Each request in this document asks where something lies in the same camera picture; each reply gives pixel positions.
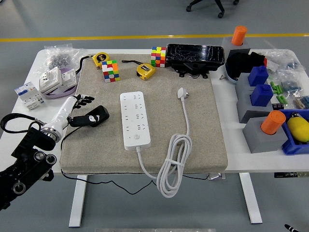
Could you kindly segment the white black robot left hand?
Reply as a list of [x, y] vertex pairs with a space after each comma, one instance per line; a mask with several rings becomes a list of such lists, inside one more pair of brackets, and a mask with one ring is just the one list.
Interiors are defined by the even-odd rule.
[[59, 141], [63, 136], [64, 128], [68, 125], [72, 127], [83, 127], [98, 123], [101, 119], [100, 115], [71, 117], [73, 109], [81, 108], [81, 106], [91, 103], [94, 99], [91, 96], [83, 94], [68, 97], [52, 121], [43, 126], [41, 132], [52, 137], [55, 141]]

